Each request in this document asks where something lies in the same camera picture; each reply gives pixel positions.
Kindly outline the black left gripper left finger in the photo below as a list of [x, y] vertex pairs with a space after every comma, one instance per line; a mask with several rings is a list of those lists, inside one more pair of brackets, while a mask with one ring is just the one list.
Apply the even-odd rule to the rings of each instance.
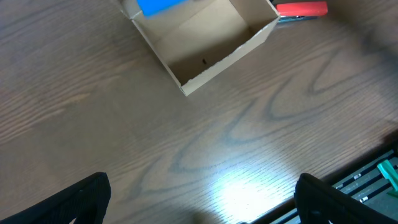
[[1, 220], [3, 224], [102, 224], [111, 198], [106, 173], [96, 172], [49, 198]]

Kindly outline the orange stapler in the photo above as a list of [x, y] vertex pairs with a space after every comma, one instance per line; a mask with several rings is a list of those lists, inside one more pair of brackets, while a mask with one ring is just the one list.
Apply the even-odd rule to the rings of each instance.
[[276, 4], [280, 15], [279, 23], [306, 21], [327, 15], [328, 5], [325, 1], [290, 2]]

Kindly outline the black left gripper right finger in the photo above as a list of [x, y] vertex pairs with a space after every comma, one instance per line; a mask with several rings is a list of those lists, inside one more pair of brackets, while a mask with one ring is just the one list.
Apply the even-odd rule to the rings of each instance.
[[303, 224], [397, 224], [308, 173], [300, 175], [294, 200]]

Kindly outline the brown cardboard box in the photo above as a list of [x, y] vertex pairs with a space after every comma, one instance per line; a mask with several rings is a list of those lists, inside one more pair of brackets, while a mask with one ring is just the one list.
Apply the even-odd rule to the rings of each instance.
[[184, 95], [266, 41], [280, 16], [268, 0], [187, 1], [145, 16], [136, 0], [116, 0]]

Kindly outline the blue plastic eraser holder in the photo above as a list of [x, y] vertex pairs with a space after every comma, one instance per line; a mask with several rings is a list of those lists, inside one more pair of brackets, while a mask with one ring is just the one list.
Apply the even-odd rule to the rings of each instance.
[[178, 6], [187, 0], [137, 0], [143, 15], [150, 17]]

